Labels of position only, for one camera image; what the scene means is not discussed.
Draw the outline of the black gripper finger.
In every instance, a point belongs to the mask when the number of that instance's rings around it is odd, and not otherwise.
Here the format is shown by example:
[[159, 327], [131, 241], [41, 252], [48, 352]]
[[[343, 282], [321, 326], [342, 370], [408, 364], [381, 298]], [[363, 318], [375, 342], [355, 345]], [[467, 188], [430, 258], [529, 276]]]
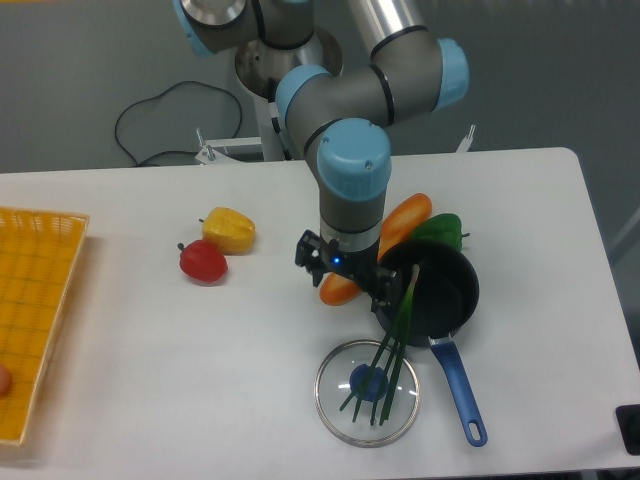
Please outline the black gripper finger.
[[295, 264], [304, 268], [318, 287], [325, 275], [325, 263], [321, 256], [321, 239], [311, 230], [305, 230], [296, 244]]
[[400, 276], [397, 271], [376, 266], [367, 282], [367, 294], [371, 298], [371, 312], [394, 306], [397, 303]]

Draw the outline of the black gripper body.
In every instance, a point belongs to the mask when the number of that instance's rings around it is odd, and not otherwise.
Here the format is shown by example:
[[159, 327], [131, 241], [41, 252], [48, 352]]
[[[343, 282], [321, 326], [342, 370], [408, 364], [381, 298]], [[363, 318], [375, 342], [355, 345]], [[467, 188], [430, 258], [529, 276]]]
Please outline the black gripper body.
[[332, 239], [320, 240], [320, 259], [323, 275], [335, 273], [356, 283], [362, 290], [375, 290], [378, 285], [378, 252], [380, 239], [364, 250], [347, 252], [339, 249], [339, 243]]

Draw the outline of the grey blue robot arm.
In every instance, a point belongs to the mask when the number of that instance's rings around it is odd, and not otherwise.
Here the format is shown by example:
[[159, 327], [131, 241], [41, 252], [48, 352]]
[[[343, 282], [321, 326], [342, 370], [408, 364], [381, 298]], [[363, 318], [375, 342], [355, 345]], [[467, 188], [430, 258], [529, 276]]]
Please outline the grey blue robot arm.
[[399, 277], [378, 263], [391, 175], [386, 128], [461, 100], [470, 72], [462, 48], [427, 28], [413, 1], [349, 5], [369, 63], [350, 74], [322, 63], [309, 1], [177, 1], [176, 16], [199, 53], [249, 43], [285, 53], [292, 65], [267, 78], [294, 148], [319, 187], [320, 229], [306, 232], [295, 262], [315, 281], [328, 273], [353, 281], [374, 308], [398, 303]]

